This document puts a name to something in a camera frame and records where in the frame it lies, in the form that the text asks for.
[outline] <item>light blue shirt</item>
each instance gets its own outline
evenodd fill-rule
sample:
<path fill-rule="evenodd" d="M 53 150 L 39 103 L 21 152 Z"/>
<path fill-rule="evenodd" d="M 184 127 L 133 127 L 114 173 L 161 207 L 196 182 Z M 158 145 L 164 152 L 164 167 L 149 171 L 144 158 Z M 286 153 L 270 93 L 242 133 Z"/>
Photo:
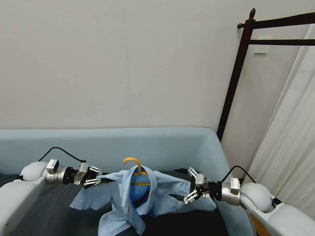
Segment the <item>light blue shirt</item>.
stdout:
<path fill-rule="evenodd" d="M 145 223 L 140 215 L 151 214 L 153 217 L 167 214 L 187 212 L 191 210 L 211 211 L 216 204 L 210 198 L 200 198 L 189 205 L 177 201 L 169 194 L 186 196 L 190 193 L 190 182 L 152 171 L 142 166 L 148 175 L 133 176 L 137 166 L 127 171 L 98 176 L 115 182 L 102 184 L 97 187 L 81 189 L 70 207 L 83 209 L 100 209 L 111 202 L 112 211 L 104 214 L 98 226 L 99 236 L 115 236 L 123 230 L 133 226 L 139 235 L 145 230 Z M 131 182 L 149 182 L 151 186 L 134 186 Z M 131 202 L 140 199 L 150 190 L 148 199 L 137 209 Z"/>

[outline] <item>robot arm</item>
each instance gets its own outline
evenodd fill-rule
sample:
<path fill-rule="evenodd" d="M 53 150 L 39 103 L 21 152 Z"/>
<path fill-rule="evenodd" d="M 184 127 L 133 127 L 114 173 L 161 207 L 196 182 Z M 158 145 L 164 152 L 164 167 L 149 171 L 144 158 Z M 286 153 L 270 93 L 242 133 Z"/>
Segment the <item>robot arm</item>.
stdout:
<path fill-rule="evenodd" d="M 45 184 L 81 184 L 89 188 L 111 179 L 96 178 L 102 170 L 82 162 L 77 170 L 59 165 L 57 159 L 48 163 L 37 161 L 26 166 L 20 179 L 0 188 L 0 236 L 8 235 L 36 202 Z"/>
<path fill-rule="evenodd" d="M 242 206 L 253 215 L 272 236 L 311 236 L 315 221 L 298 209 L 282 203 L 260 183 L 240 186 L 238 178 L 229 183 L 211 182 L 192 167 L 188 173 L 194 179 L 194 190 L 185 197 L 173 196 L 190 204 L 200 197 L 212 198 L 235 206 Z"/>

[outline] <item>white curtain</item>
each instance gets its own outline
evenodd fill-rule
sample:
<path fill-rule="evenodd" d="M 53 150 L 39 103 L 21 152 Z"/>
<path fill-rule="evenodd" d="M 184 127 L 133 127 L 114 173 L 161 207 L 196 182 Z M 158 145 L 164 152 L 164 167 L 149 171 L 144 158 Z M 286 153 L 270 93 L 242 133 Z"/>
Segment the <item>white curtain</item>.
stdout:
<path fill-rule="evenodd" d="M 315 220 L 315 46 L 300 48 L 249 173 Z"/>

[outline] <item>black cable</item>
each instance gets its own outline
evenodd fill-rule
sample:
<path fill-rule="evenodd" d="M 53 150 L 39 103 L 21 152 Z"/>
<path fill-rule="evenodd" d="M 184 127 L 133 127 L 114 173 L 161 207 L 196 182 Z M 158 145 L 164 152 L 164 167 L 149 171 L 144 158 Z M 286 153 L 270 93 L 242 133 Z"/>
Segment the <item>black cable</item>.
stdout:
<path fill-rule="evenodd" d="M 224 178 L 223 178 L 214 188 L 216 188 L 216 187 L 218 187 L 220 184 L 222 184 L 222 183 L 226 180 L 226 178 L 229 176 L 229 174 L 230 174 L 236 167 L 237 167 L 237 168 L 240 168 L 242 171 L 244 171 L 244 173 L 245 173 L 254 183 L 256 183 L 256 181 L 250 176 L 250 174 L 247 173 L 246 170 L 244 170 L 243 167 L 241 167 L 241 166 L 233 166 L 233 167 L 231 168 L 231 170 L 224 176 Z"/>
<path fill-rule="evenodd" d="M 73 159 L 75 159 L 75 160 L 77 160 L 77 161 L 79 161 L 79 162 L 81 162 L 81 163 L 87 162 L 86 160 L 81 160 L 81 159 L 75 157 L 74 155 L 70 154 L 69 152 L 67 152 L 66 150 L 62 149 L 61 147 L 52 147 L 52 148 L 49 149 L 49 151 L 46 152 L 46 154 L 43 155 L 43 157 L 40 158 L 38 161 L 41 161 L 42 159 L 44 159 L 44 157 L 47 156 L 47 154 L 50 153 L 50 151 L 53 150 L 53 149 L 59 149 L 59 150 L 63 151 L 64 153 L 66 153 L 67 155 L 71 156 Z"/>

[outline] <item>orange hanger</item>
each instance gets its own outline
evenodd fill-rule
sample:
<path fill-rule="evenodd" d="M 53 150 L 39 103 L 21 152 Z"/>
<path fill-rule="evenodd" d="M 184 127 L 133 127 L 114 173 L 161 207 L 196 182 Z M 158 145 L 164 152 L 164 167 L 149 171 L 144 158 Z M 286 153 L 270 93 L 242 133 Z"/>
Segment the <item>orange hanger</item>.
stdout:
<path fill-rule="evenodd" d="M 135 163 L 137 163 L 138 166 L 138 173 L 133 173 L 133 176 L 139 176 L 139 175 L 147 175 L 148 173 L 146 173 L 145 171 L 141 170 L 141 164 L 140 161 L 137 158 L 134 157 L 127 157 L 123 160 L 123 164 L 125 165 L 127 161 L 134 161 Z M 150 183 L 132 183 L 131 185 L 140 185 L 140 186 L 150 186 Z"/>

